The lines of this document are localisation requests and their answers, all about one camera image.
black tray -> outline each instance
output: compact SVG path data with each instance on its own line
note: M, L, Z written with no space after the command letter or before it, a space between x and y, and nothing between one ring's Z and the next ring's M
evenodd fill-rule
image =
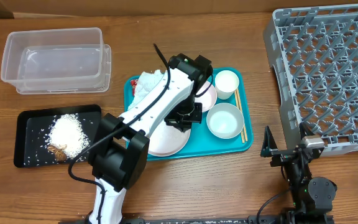
M70 106L44 110L23 111L17 117L16 143L13 163L16 167L37 167L55 165L53 153L45 147L46 135L54 119L64 114L78 114L83 132L88 136L89 144L93 143L101 119L101 108L98 105ZM80 158L85 161L87 154ZM67 159L60 163L69 163Z

wood grain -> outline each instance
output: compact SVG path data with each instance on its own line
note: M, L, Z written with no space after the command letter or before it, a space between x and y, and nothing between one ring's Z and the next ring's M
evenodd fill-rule
M355 4L358 0L0 0L0 10L16 14L52 14L72 16L151 16L207 13L273 12L288 7Z
M0 223L56 223L82 218L92 208L95 186L71 180L67 166L18 169L12 158L17 115L24 110L96 103L105 113L123 112L123 86L131 76L162 69L152 43L170 57L198 54L214 67L242 73L252 120L254 143L244 153L149 162L124 202L127 217L203 218L255 215L271 196L287 186L280 169L261 158L263 131L269 125L285 148L278 113L276 79L267 62L262 31L271 14L203 16L90 17L0 21L0 69L7 35L12 31L100 27L113 55L106 93L34 95L16 93L0 79ZM338 185L332 214L336 223L358 223L358 152L324 157L311 163L315 176ZM75 173L92 178L88 164ZM289 195L274 201L264 214L290 206Z

gray dish rack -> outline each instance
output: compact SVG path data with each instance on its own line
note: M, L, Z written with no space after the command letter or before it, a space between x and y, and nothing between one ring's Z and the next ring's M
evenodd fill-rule
M287 147L305 122L324 156L358 151L358 4L277 9L264 41Z

chopsticks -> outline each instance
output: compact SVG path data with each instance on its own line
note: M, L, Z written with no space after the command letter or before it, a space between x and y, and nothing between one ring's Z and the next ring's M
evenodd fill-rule
M241 99L240 99L239 89L235 90L234 97L236 99L236 106L242 113L242 106L241 106ZM245 143L246 141L248 141L247 130L246 130L245 124L244 124L243 129L241 130L241 141L242 141L242 143Z

teal tray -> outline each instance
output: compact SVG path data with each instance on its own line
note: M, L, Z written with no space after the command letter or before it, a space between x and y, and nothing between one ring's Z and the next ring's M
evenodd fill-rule
M208 112L203 113L203 120L201 124L194 123L191 127L191 134L189 141L186 146L183 147L182 150L175 153L171 156L166 157L157 157L148 155L148 161L156 161L163 159L180 159L187 157L195 157L195 156L209 156L216 154L224 154L229 152L243 152L251 147L254 142L254 134L252 133L252 126L250 122L250 116L248 111L247 97L244 86L242 85L242 77L239 71L234 68L215 68L213 75L214 77L222 70L230 70L234 72L240 80L239 85L239 93L241 99L242 113L244 115L244 121L247 129L247 137L248 141L245 143L241 142L241 136L238 135L232 139L219 139L215 135L213 135L207 125L206 125L206 115ZM125 110L128 110L128 106L134 100L134 96L132 96L132 87L131 80L137 79L139 76L130 78L124 86L124 107ZM236 105L236 99L234 98L234 94L227 100L220 100L219 98L216 100L216 103L231 103Z

